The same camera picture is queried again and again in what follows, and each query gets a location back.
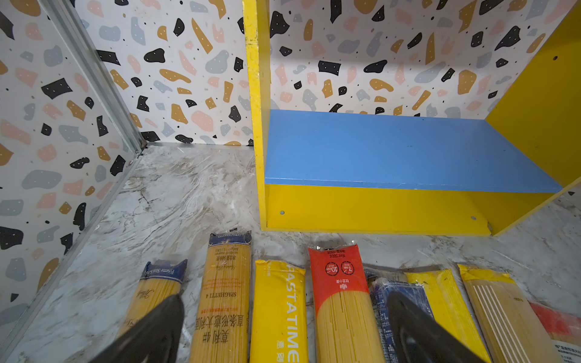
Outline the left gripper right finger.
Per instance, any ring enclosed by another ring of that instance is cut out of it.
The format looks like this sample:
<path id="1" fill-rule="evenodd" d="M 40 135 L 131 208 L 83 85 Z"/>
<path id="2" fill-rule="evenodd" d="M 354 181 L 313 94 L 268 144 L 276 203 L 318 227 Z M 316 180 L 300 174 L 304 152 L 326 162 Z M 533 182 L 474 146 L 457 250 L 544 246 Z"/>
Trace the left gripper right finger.
<path id="1" fill-rule="evenodd" d="M 433 318 L 400 292 L 387 300 L 399 362 L 482 362 Z"/>

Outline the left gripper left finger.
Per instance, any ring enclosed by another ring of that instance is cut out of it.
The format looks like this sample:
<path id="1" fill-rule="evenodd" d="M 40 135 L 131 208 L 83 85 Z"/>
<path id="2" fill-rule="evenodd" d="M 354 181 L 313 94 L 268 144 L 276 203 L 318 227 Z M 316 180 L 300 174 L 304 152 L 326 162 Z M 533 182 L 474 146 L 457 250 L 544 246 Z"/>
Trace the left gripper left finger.
<path id="1" fill-rule="evenodd" d="M 185 317 L 174 294 L 100 352 L 93 362 L 175 362 Z"/>

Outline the plain yellow spaghetti bag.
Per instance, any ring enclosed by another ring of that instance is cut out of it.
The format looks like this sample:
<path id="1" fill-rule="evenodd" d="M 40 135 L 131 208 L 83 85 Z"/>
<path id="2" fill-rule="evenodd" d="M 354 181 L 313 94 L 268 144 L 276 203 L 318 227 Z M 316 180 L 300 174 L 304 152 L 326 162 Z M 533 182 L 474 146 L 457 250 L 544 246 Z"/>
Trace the plain yellow spaghetti bag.
<path id="1" fill-rule="evenodd" d="M 485 362 L 491 362 L 468 306 L 450 269 L 407 272 L 408 283 L 424 289 L 435 321 Z"/>

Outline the red spaghetti bag black label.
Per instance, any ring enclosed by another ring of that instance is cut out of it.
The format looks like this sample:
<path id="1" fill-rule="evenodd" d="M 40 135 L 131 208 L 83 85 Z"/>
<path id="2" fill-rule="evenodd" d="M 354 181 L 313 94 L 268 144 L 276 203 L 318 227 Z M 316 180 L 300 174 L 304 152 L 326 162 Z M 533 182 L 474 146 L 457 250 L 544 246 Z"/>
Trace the red spaghetti bag black label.
<path id="1" fill-rule="evenodd" d="M 309 249 L 318 362 L 384 362 L 359 247 Z"/>

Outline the yellow shelf with coloured boards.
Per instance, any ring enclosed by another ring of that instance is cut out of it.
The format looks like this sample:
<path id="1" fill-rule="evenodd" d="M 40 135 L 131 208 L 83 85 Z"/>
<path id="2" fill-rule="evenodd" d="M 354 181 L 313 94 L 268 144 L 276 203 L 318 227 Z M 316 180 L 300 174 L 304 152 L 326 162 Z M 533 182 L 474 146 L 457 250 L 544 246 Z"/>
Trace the yellow shelf with coloured boards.
<path id="1" fill-rule="evenodd" d="M 580 181 L 578 1 L 246 1 L 260 226 L 499 235 Z"/>

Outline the dark blue spaghetti bag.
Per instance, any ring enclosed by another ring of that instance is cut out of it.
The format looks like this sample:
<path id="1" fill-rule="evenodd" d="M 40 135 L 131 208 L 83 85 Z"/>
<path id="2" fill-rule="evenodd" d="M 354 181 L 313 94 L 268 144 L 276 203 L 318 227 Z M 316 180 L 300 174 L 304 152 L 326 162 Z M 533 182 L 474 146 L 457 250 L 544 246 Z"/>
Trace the dark blue spaghetti bag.
<path id="1" fill-rule="evenodd" d="M 166 298 L 180 292 L 187 266 L 187 259 L 178 263 L 156 260 L 145 265 L 117 337 L 133 328 Z"/>

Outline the orange blue spaghetti bag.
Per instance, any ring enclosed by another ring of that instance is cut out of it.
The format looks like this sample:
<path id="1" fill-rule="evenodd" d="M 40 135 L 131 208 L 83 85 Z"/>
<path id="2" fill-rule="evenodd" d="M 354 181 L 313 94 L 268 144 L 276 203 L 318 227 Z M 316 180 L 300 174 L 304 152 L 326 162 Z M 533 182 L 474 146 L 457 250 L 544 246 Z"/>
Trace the orange blue spaghetti bag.
<path id="1" fill-rule="evenodd" d="M 211 234 L 190 362 L 248 360 L 252 234 Z"/>

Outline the yellow Pastatime spaghetti bag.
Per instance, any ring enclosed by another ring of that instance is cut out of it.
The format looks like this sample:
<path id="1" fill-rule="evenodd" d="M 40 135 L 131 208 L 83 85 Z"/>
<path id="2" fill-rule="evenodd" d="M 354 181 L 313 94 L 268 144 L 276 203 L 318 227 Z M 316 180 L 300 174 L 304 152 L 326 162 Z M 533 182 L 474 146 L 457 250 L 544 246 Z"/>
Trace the yellow Pastatime spaghetti bag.
<path id="1" fill-rule="evenodd" d="M 306 271 L 257 260 L 251 362 L 308 362 Z"/>

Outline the red clear spaghetti bag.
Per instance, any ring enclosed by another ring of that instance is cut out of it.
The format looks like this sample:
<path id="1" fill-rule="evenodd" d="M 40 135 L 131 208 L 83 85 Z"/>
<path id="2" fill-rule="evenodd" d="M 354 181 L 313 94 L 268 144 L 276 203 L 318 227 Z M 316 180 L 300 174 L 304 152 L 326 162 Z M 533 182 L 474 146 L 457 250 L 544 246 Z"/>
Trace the red clear spaghetti bag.
<path id="1" fill-rule="evenodd" d="M 564 362 L 580 362 L 580 318 L 530 302 Z"/>

